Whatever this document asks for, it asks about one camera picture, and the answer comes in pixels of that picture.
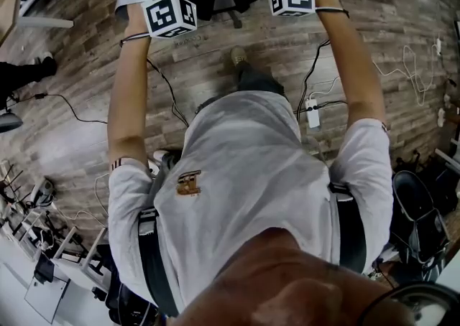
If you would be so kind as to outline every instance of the shirt logo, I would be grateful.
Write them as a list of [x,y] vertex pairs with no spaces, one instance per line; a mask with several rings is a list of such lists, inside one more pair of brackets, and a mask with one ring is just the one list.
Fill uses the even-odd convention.
[[195,170],[181,174],[178,178],[178,195],[190,196],[199,195],[201,190],[197,187],[197,176],[201,174],[201,170]]

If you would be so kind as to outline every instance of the shirt sleeve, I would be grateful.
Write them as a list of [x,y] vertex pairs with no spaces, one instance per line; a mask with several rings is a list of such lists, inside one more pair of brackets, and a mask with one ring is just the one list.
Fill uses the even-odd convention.
[[355,198],[366,236],[364,269],[390,237],[393,209],[390,140],[381,121],[361,119],[346,132],[331,166],[331,181],[346,184]]
[[109,179],[109,243],[120,281],[153,303],[139,249],[139,214],[148,202],[153,180],[143,163],[122,159]]

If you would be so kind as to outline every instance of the person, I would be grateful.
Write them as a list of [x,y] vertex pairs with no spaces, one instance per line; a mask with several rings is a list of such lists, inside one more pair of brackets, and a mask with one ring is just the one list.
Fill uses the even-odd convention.
[[3,82],[0,85],[0,109],[6,108],[6,100],[13,92],[32,82],[40,82],[43,78],[56,74],[58,65],[50,52],[33,60],[30,65],[12,65],[0,62],[0,74]]
[[[341,7],[339,0],[316,0],[316,6]],[[146,32],[141,7],[131,5],[128,12],[125,36]],[[111,252],[121,281],[152,302],[138,218],[154,205],[161,259],[179,311],[177,326],[351,325],[388,291],[338,266],[339,217],[328,189],[331,181],[345,184],[357,201],[368,269],[388,241],[392,217],[380,81],[347,15],[318,15],[349,112],[331,168],[302,148],[283,87],[252,68],[243,49],[236,48],[231,56],[238,91],[196,115],[180,161],[154,202],[148,200],[152,178],[144,144],[150,38],[121,49],[108,125]],[[192,190],[184,180],[194,181]]]

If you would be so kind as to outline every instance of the shoulder strap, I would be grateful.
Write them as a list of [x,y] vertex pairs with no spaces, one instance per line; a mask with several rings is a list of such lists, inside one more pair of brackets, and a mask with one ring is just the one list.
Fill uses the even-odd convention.
[[145,281],[150,295],[164,315],[177,317],[173,293],[163,266],[157,230],[158,212],[154,208],[142,211],[139,217],[139,249]]
[[366,264],[366,236],[356,200],[345,185],[331,183],[340,222],[340,265],[362,273]]

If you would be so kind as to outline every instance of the white t-shirt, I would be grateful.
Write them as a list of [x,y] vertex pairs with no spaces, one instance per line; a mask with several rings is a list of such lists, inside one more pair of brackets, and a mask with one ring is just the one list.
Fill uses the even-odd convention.
[[[180,175],[200,170],[197,195],[177,193]],[[388,241],[392,217],[389,139],[363,119],[347,131],[329,169],[307,154],[292,107],[282,96],[239,91],[205,107],[185,134],[181,160],[155,197],[160,251],[182,312],[249,239],[284,228],[302,251],[339,263],[340,227],[328,184],[346,183],[362,217],[366,268]],[[125,159],[109,180],[109,240],[121,281],[152,302],[138,244],[139,212],[152,178]]]

